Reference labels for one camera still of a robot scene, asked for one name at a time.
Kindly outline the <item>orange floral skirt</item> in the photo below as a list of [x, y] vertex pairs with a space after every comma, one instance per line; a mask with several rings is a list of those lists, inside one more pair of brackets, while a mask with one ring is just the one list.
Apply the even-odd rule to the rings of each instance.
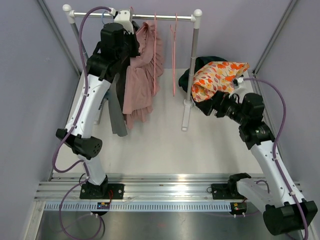
[[191, 86], [191, 96], [196, 103], [209, 100], [217, 91], [231, 93], [233, 79], [240, 77], [250, 67], [247, 62], [211, 61], [198, 70]]

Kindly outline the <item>pink pleated skirt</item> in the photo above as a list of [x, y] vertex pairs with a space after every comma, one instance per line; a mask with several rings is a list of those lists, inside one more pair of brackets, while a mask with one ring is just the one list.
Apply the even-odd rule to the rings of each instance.
[[[128, 129], [135, 121], [145, 122], [153, 111], [154, 96], [154, 22], [146, 21], [138, 29], [139, 43], [137, 57], [130, 59], [126, 70], [124, 103], [122, 113]], [[156, 45], [156, 94], [160, 90], [158, 78], [164, 73], [163, 41], [157, 30]]]

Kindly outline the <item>pink hanger of floral skirt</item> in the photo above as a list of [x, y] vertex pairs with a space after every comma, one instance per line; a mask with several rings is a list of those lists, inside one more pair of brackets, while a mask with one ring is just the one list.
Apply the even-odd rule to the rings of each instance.
[[157, 15], [154, 13], [154, 42], [153, 42], [153, 95], [156, 95], [156, 82], [157, 82]]

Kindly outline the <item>pink wire hanger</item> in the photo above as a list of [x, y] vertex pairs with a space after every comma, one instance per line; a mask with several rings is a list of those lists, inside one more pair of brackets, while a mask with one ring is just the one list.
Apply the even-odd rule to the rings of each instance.
[[172, 63], [172, 95], [176, 95], [176, 38], [177, 38], [178, 16], [175, 15], [174, 26], [170, 25], [171, 36], [171, 63]]

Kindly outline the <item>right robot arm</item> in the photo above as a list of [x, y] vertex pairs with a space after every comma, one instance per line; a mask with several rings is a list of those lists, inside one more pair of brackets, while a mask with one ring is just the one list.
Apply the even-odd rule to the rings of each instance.
[[262, 213], [272, 235], [304, 230], [304, 237], [308, 238], [308, 227], [318, 208], [313, 200], [306, 200], [284, 166], [276, 138], [263, 121], [262, 96], [250, 92], [238, 102], [231, 94], [217, 91], [210, 101], [217, 118], [229, 117], [239, 125], [239, 136], [257, 160], [269, 186], [269, 191], [265, 191], [247, 173], [234, 174], [227, 183], [228, 195], [249, 200]]

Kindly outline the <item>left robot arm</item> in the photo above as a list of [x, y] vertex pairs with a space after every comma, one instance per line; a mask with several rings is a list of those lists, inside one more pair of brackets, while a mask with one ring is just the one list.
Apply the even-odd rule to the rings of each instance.
[[137, 29], [133, 23], [107, 23], [100, 32], [91, 57], [85, 65], [84, 84], [71, 120], [56, 131], [56, 137], [83, 163], [88, 179], [81, 184], [81, 199], [121, 199], [122, 185], [108, 184], [99, 158], [101, 139], [92, 135], [101, 103], [108, 102], [112, 133], [125, 137], [123, 115], [127, 68], [139, 56]]

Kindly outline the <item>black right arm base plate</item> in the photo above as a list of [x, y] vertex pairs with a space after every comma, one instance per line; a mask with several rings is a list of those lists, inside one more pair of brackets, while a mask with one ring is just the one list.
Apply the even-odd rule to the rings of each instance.
[[236, 184], [213, 183], [210, 186], [214, 200], [244, 200], [245, 197], [238, 191]]

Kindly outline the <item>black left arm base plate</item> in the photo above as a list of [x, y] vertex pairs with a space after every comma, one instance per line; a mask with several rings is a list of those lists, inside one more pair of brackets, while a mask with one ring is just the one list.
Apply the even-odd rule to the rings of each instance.
[[82, 200], [122, 200], [125, 186], [121, 183], [106, 183], [93, 185], [84, 183], [81, 186], [79, 198]]

